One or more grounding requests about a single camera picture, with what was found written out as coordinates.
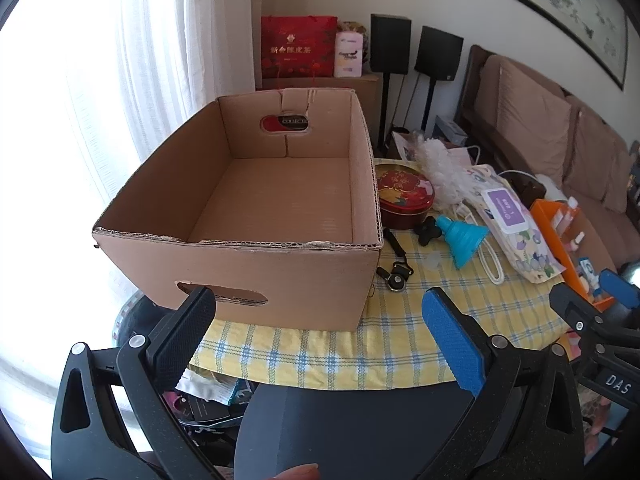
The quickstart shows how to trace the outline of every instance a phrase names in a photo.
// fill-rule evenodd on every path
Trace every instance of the white tissue package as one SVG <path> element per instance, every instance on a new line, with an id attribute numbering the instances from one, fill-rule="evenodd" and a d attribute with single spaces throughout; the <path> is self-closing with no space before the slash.
<path id="1" fill-rule="evenodd" d="M 335 35 L 334 77 L 362 76 L 362 34 L 345 30 Z"/>

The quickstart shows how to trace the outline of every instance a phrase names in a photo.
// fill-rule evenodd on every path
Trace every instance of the metal screw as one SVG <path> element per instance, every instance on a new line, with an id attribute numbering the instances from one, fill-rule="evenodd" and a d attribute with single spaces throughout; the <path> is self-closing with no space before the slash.
<path id="1" fill-rule="evenodd" d="M 129 346 L 132 348 L 140 348 L 146 341 L 142 334 L 137 334 L 129 339 Z"/>
<path id="2" fill-rule="evenodd" d="M 84 343 L 76 343 L 71 347 L 71 353 L 73 355 L 80 355 L 82 352 L 84 352 Z"/>
<path id="3" fill-rule="evenodd" d="M 564 355 L 564 348 L 562 348 L 562 345 L 559 344 L 555 344 L 551 347 L 551 351 L 556 354 L 557 356 L 562 357 Z"/>
<path id="4" fill-rule="evenodd" d="M 507 338 L 505 338 L 505 336 L 503 335 L 494 335 L 491 338 L 491 344 L 496 348 L 507 348 L 508 343 L 509 342 L 507 341 Z"/>

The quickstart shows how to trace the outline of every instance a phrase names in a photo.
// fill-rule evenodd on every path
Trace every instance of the purple label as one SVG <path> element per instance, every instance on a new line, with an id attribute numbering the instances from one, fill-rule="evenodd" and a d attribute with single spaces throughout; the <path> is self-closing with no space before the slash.
<path id="1" fill-rule="evenodd" d="M 486 192 L 491 202 L 494 203 L 496 211 L 500 214 L 507 227 L 522 224 L 525 219 L 516 206 L 513 198 L 505 189 L 492 189 Z"/>

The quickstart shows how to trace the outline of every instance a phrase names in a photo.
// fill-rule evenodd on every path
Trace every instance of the brown sofa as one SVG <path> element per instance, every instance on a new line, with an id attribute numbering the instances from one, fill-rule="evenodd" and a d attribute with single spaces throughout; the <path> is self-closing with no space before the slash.
<path id="1" fill-rule="evenodd" d="M 455 118 L 468 144 L 482 147 L 482 162 L 546 174 L 575 196 L 617 268 L 640 260 L 640 234 L 626 214 L 626 143 L 585 103 L 530 67 L 474 45 Z M 521 197 L 540 195 L 540 184 L 526 177 L 515 184 Z"/>

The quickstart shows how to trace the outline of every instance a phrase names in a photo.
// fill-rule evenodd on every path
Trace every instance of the red gift box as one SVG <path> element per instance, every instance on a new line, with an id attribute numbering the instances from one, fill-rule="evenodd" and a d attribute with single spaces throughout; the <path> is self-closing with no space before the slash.
<path id="1" fill-rule="evenodd" d="M 262 77 L 333 77 L 335 16 L 263 16 Z"/>

